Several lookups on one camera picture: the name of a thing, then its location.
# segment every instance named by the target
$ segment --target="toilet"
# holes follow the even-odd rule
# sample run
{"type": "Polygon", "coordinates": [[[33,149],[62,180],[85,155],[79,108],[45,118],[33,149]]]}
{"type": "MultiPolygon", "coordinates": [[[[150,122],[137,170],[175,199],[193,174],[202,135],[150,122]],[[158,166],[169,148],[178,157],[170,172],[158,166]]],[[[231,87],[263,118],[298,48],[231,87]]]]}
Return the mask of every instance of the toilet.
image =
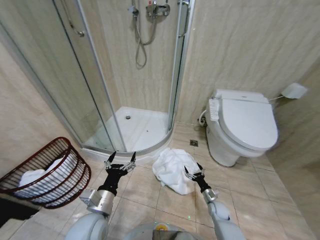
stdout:
{"type": "Polygon", "coordinates": [[[223,166],[232,167],[241,156],[259,157],[278,139],[272,106],[258,92],[217,89],[205,119],[210,154],[223,166]]]}

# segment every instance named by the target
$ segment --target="floor drain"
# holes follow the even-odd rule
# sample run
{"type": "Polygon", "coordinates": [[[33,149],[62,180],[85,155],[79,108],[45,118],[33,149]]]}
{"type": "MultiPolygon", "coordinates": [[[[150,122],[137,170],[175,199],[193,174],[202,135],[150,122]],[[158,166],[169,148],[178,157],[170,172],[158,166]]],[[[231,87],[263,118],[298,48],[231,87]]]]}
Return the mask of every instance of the floor drain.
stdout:
{"type": "Polygon", "coordinates": [[[198,147],[198,141],[190,139],[190,146],[198,147]]]}

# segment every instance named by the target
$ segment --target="white towel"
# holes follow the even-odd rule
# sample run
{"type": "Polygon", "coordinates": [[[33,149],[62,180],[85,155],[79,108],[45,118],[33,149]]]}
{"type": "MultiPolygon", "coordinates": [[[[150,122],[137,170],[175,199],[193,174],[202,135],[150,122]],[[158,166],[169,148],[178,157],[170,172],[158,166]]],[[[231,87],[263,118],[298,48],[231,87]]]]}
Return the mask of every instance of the white towel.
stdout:
{"type": "Polygon", "coordinates": [[[44,175],[44,172],[45,170],[43,169],[26,171],[20,179],[19,187],[32,183],[33,181],[41,178],[44,175]]]}
{"type": "MultiPolygon", "coordinates": [[[[37,170],[30,170],[30,171],[25,172],[21,176],[19,187],[27,185],[27,184],[41,178],[42,176],[44,176],[45,174],[50,172],[53,168],[55,168],[63,160],[63,158],[64,157],[55,160],[46,171],[43,169],[37,169],[37,170]]],[[[23,192],[28,192],[29,194],[31,193],[33,196],[37,196],[37,195],[40,195],[40,194],[47,192],[49,189],[53,188],[53,186],[57,186],[62,181],[64,181],[66,179],[66,177],[74,169],[75,164],[76,163],[74,161],[72,161],[71,159],[69,159],[69,157],[67,157],[64,160],[64,162],[54,172],[52,172],[49,176],[47,176],[46,178],[40,180],[39,182],[37,182],[31,186],[28,186],[28,187],[20,190],[21,194],[23,192]]],[[[81,175],[81,172],[79,169],[76,169],[73,174],[74,175],[75,174],[81,175]]],[[[72,182],[66,181],[65,183],[63,183],[61,185],[62,191],[59,191],[59,192],[60,193],[66,192],[68,189],[70,189],[71,187],[74,186],[74,183],[75,183],[75,181],[72,181],[72,182]]],[[[52,193],[52,192],[46,194],[46,197],[43,197],[44,202],[48,201],[48,198],[51,198],[51,199],[57,198],[57,194],[52,193]]]]}
{"type": "Polygon", "coordinates": [[[185,150],[166,148],[152,165],[152,170],[162,186],[187,195],[194,191],[194,183],[185,176],[185,166],[191,174],[199,170],[194,158],[185,150]]]}

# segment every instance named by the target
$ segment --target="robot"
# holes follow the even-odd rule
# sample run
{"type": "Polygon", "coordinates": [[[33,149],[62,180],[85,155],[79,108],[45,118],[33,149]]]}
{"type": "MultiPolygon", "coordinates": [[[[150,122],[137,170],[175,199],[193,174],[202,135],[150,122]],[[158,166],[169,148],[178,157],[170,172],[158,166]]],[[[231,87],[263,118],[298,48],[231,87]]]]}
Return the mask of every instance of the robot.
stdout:
{"type": "MultiPolygon", "coordinates": [[[[119,180],[136,167],[136,153],[127,164],[111,164],[114,152],[104,162],[108,173],[106,180],[97,190],[85,189],[80,199],[87,205],[91,213],[81,217],[69,230],[66,240],[107,240],[109,217],[112,213],[113,200],[117,195],[119,180]]],[[[217,201],[217,194],[205,181],[203,167],[198,164],[199,171],[191,174],[185,169],[185,176],[196,182],[208,206],[216,238],[218,240],[245,240],[241,229],[232,221],[228,208],[217,201]]],[[[153,222],[137,226],[124,238],[125,240],[202,240],[201,236],[183,230],[178,226],[163,222],[153,222]]]]}

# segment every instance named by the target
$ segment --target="toilet lid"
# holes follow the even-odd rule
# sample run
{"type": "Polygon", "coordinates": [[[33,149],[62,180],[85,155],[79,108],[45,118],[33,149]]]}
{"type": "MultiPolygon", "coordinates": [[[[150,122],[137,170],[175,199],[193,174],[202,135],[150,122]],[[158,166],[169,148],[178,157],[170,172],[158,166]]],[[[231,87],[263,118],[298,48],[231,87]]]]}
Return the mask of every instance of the toilet lid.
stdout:
{"type": "Polygon", "coordinates": [[[258,151],[270,149],[278,139],[272,107],[268,103],[222,99],[219,123],[240,145],[258,151]]]}

